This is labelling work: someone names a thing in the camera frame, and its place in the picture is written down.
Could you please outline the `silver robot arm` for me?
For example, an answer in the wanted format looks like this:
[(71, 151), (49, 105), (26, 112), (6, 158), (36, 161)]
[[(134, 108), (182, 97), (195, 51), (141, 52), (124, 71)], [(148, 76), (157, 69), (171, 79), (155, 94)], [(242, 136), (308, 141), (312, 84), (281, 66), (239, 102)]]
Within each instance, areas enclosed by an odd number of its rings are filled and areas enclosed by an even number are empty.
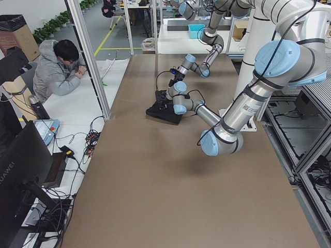
[[(258, 50), (251, 82), (219, 116), (204, 100), (190, 97), (184, 77), (189, 71), (203, 78), (210, 75), (210, 66), (224, 47), (223, 38), (217, 34), (224, 13), (229, 11), (242, 18), (251, 8), (274, 23), (281, 38)], [(171, 69), (174, 79), (168, 89), (156, 90), (156, 101), (146, 113), (177, 124), (185, 113), (193, 111), (210, 126), (202, 132), (198, 145), (206, 155), (217, 156), (241, 149), (240, 130), (273, 92), (326, 79), (324, 37), (330, 23), (330, 6), (317, 1), (214, 1), (211, 9), (209, 24), (200, 35), (201, 41), (211, 46), (210, 53), (202, 64), (188, 54), (178, 68)]]
[(177, 69), (170, 69), (174, 74), (174, 79), (170, 80), (169, 86), (173, 86), (176, 82), (182, 81), (189, 70), (195, 72), (202, 78), (210, 76), (210, 67), (217, 56), (224, 48), (223, 38), (217, 34), (217, 29), (221, 19), (226, 11), (230, 11), (232, 16), (240, 19), (248, 15), (251, 5), (244, 1), (213, 1), (206, 6), (206, 11), (211, 13), (209, 24), (200, 29), (197, 33), (197, 38), (204, 45), (209, 45), (211, 50), (201, 64), (195, 62), (195, 57), (191, 54), (186, 55), (182, 64)]

